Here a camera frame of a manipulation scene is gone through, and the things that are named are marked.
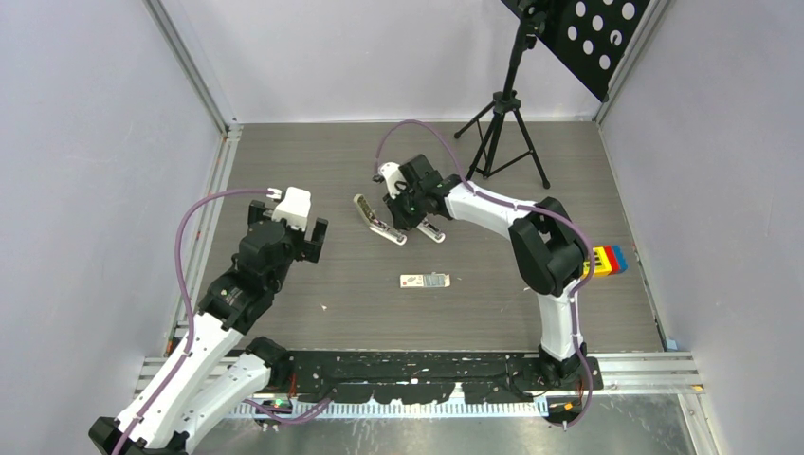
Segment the blue white stapler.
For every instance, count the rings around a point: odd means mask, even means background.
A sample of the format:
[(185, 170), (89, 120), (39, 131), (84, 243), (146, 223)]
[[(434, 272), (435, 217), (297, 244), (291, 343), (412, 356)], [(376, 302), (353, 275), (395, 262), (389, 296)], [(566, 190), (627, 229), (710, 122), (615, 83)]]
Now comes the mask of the blue white stapler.
[(436, 244), (443, 243), (446, 240), (445, 232), (427, 218), (423, 219), (416, 228)]

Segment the white staple box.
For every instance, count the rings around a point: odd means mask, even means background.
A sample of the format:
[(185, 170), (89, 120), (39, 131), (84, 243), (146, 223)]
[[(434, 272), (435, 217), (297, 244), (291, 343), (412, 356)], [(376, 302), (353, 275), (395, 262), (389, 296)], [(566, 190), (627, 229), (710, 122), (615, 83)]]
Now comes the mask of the white staple box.
[(443, 273), (402, 274), (399, 277), (401, 289), (447, 288), (450, 284), (449, 274)]

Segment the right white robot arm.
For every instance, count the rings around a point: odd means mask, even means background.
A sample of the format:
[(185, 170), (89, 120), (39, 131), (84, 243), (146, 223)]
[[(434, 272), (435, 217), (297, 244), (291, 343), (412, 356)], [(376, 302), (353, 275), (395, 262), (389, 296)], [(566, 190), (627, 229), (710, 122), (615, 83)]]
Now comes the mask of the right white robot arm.
[(586, 351), (577, 294), (592, 250), (557, 199), (523, 201), (486, 191), (459, 174), (443, 177), (424, 155), (380, 165), (375, 181), (387, 188), (383, 201), (395, 240), (417, 229), (443, 242), (446, 235), (429, 221), (431, 215), (469, 222), (506, 239), (522, 280), (537, 295), (542, 379), (560, 390), (578, 378)]

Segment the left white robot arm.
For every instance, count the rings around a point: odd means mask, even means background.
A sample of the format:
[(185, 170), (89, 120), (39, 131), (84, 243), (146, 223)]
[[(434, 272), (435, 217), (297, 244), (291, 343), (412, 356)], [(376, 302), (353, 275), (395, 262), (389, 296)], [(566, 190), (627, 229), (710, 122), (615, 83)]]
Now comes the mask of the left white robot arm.
[(309, 191), (270, 191), (270, 209), (249, 205), (247, 234), (231, 267), (209, 286), (186, 335), (137, 398), (100, 417), (89, 438), (102, 454), (191, 454), (236, 406), (261, 389), (282, 391), (291, 377), (286, 350), (257, 337), (213, 382), (208, 378), (267, 311), (294, 262), (316, 263), (328, 223), (307, 238)]

